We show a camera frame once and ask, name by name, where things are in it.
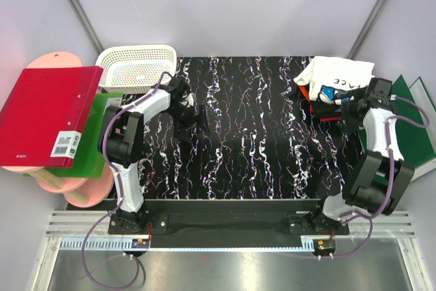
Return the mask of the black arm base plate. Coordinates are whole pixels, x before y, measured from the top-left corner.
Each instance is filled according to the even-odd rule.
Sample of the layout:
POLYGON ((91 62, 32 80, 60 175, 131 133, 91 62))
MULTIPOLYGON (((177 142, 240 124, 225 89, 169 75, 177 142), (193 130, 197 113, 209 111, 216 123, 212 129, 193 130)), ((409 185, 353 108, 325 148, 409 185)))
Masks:
POLYGON ((137 227, 111 217, 109 234, 151 233, 151 247, 191 250, 266 251, 302 246, 312 235, 301 217, 318 208, 319 200, 146 200, 137 227))

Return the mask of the white t shirt blue print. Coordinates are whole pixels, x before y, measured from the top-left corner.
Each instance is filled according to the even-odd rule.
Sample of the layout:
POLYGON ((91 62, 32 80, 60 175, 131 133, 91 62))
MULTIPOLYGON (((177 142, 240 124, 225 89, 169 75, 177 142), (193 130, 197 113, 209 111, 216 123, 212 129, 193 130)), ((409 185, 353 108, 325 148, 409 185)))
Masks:
POLYGON ((315 56, 294 82, 309 88, 310 101, 340 105, 341 99, 334 99, 334 95, 367 87, 374 77, 374 67, 367 61, 315 56))

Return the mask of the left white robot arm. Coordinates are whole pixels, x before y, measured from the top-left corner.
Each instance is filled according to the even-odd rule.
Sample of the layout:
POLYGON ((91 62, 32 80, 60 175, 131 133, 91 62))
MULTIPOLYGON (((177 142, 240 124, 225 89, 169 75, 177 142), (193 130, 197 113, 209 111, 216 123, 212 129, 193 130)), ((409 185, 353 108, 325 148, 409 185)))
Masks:
POLYGON ((116 187, 116 207, 110 216, 134 234, 151 227, 140 191, 138 164, 144 146, 144 126, 161 113, 172 117, 173 136, 181 142, 191 141, 193 129, 210 134, 205 105, 195 107, 195 95, 182 77, 172 77, 167 84, 158 82, 136 101, 123 107, 109 106, 104 111, 97 149, 108 164, 116 187))

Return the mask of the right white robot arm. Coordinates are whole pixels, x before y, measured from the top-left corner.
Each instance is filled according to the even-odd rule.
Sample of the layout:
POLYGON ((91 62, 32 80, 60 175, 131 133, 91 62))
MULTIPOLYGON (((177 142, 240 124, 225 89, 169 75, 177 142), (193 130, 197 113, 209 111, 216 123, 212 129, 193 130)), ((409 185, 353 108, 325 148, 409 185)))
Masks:
POLYGON ((372 78, 367 87, 337 93, 333 98, 342 101, 341 129, 347 134, 363 129, 367 145, 342 192, 320 201, 310 215, 309 226, 318 234, 328 234, 356 217, 374 219, 391 214, 415 172, 397 143, 400 116, 391 81, 372 78))

